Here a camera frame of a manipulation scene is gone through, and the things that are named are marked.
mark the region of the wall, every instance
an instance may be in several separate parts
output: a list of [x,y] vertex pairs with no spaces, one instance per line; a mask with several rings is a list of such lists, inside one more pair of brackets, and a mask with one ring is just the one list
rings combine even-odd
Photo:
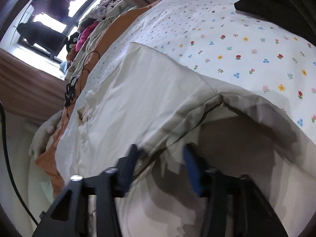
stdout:
[[[8,154],[13,178],[20,195],[28,206],[27,184],[30,165],[28,149],[34,135],[32,132],[36,128],[32,129],[26,118],[10,113],[6,113],[6,125]],[[31,219],[11,186],[5,166],[2,143],[0,145],[0,203],[19,233],[23,237],[31,237],[33,234]]]
[[29,6],[30,3],[31,1],[23,8],[6,31],[0,42],[0,48],[6,50],[36,69],[43,70],[48,74],[64,79],[64,74],[59,70],[59,65],[57,63],[54,63],[16,43],[20,37],[19,33],[16,31],[16,27],[20,22],[26,22],[33,11],[33,7]]

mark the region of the black cable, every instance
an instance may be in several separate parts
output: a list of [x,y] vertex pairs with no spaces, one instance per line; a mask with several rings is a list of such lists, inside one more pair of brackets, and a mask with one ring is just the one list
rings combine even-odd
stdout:
[[25,211],[28,213],[28,215],[33,220],[33,222],[36,225],[38,225],[38,222],[36,221],[36,219],[34,218],[32,213],[30,212],[30,210],[28,209],[28,207],[24,203],[24,201],[23,201],[23,199],[22,199],[22,197],[21,197],[21,195],[20,195],[20,193],[15,185],[14,179],[13,179],[13,175],[12,175],[12,171],[11,171],[11,167],[10,167],[10,162],[9,162],[8,149],[7,149],[7,138],[6,138],[6,129],[5,129],[5,112],[4,112],[4,108],[2,106],[1,101],[0,101],[0,116],[1,116],[2,145],[3,145],[4,159],[5,159],[5,164],[7,166],[7,171],[9,174],[9,178],[10,178],[12,187],[14,189],[16,196],[18,197],[19,201],[21,202],[23,208],[25,209]]
[[[81,94],[81,92],[82,92],[82,77],[83,77],[82,75],[83,75],[83,72],[86,70],[86,71],[88,71],[88,74],[90,74],[90,70],[85,69],[85,68],[84,68],[84,64],[86,63],[86,59],[88,58],[88,56],[89,56],[91,53],[94,53],[94,52],[96,52],[96,53],[98,54],[99,60],[100,60],[100,58],[101,58],[100,53],[98,53],[97,51],[92,51],[92,52],[88,53],[88,54],[86,55],[86,57],[84,58],[83,67],[82,67],[82,70],[81,70],[80,94]],[[74,98],[73,98],[73,101],[70,103],[70,105],[75,104],[76,101],[77,101],[77,99],[78,99],[78,96],[74,97]],[[67,111],[67,112],[66,112],[66,113],[67,113],[67,117],[68,117],[68,119],[70,119],[69,114],[68,114],[68,107],[66,108],[66,111]]]

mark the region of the orange blanket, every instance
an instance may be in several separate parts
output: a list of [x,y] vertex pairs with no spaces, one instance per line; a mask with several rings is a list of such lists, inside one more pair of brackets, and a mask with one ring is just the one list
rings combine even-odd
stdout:
[[[100,56],[102,56],[110,47],[110,45],[134,22],[134,20],[158,4],[161,0],[154,2],[146,7],[135,9],[131,11],[127,11],[126,13],[122,14],[118,17],[103,33],[102,37],[94,47],[94,51],[98,52]],[[89,73],[93,70],[94,66],[97,64],[99,60],[98,53],[93,52],[91,53],[83,66],[82,74],[79,76],[78,82],[75,86],[75,93],[76,97],[80,95],[81,90],[85,87],[87,78]],[[35,163],[45,170],[46,174],[50,177],[53,190],[54,190],[54,197],[62,190],[64,187],[64,180],[59,174],[56,161],[55,161],[55,152],[57,149],[58,142],[61,136],[64,134],[65,129],[68,125],[69,118],[74,110],[75,102],[68,108],[64,108],[61,125],[58,129],[56,129],[55,133],[53,134],[53,143],[51,146],[37,158]]]

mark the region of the black clamp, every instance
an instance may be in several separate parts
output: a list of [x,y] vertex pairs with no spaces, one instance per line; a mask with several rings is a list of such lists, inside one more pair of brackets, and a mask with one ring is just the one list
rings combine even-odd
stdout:
[[288,237],[273,208],[247,175],[223,175],[198,156],[193,144],[184,147],[183,156],[194,192],[208,198],[200,237],[225,237],[228,195],[233,196],[234,237]]
[[72,176],[42,215],[33,237],[88,237],[89,195],[97,196],[97,236],[122,237],[114,198],[122,198],[129,191],[139,152],[132,145],[128,156],[120,158],[116,167],[94,177]]

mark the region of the blue flower print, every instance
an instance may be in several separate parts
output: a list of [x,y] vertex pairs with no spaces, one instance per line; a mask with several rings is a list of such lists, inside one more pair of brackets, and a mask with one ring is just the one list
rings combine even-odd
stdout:
[[300,118],[300,119],[297,121],[297,124],[302,127],[302,126],[303,126],[303,119]]

